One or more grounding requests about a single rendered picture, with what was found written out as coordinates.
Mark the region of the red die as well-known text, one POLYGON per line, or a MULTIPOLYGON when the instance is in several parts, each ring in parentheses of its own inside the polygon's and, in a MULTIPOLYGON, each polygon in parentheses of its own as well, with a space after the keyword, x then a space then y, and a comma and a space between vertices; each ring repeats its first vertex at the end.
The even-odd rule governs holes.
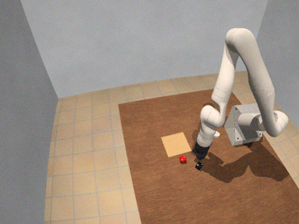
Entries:
POLYGON ((186 162, 186 156, 181 156, 180 163, 185 163, 185 162, 186 162))

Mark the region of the tan square mat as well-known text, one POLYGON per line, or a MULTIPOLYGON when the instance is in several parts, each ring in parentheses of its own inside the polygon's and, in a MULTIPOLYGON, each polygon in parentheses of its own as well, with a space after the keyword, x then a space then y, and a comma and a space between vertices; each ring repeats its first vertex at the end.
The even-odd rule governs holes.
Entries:
POLYGON ((162 137, 162 142, 168 157, 181 155, 191 151, 188 141, 183 132, 162 137))

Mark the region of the black die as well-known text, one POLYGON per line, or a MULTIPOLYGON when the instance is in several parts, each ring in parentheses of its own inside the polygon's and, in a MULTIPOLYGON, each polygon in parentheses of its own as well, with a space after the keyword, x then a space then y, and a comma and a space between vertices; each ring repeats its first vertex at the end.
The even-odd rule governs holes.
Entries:
POLYGON ((203 164, 201 162, 198 162, 197 165, 195 166, 198 170, 202 168, 203 164))

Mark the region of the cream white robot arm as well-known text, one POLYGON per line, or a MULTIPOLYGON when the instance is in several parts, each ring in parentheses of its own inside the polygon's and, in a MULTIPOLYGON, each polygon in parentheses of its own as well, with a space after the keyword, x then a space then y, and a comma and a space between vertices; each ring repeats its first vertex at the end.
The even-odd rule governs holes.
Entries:
POLYGON ((211 140, 216 128, 220 128, 225 122, 239 56, 246 66, 249 86, 260 110, 260 113, 241 114, 238 118, 239 127, 266 131, 275 138, 289 123, 288 117, 283 112, 274 111, 275 90, 254 35, 245 28, 233 28, 226 34, 220 72, 211 96, 211 100, 220 110, 210 105, 204 106, 201 110, 199 135, 204 140, 211 140))

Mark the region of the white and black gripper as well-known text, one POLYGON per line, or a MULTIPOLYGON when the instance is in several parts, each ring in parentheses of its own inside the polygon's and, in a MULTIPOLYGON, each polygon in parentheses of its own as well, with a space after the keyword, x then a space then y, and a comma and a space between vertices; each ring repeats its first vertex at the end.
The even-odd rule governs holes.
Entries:
MULTIPOLYGON (((220 136, 220 133, 216 131, 214 138, 218 138, 220 136)), ((212 145, 213 138, 211 140, 204 140, 200 137, 198 134, 195 147, 193 148, 193 153, 200 157, 201 159, 204 159, 208 153, 208 150, 210 146, 212 145)))

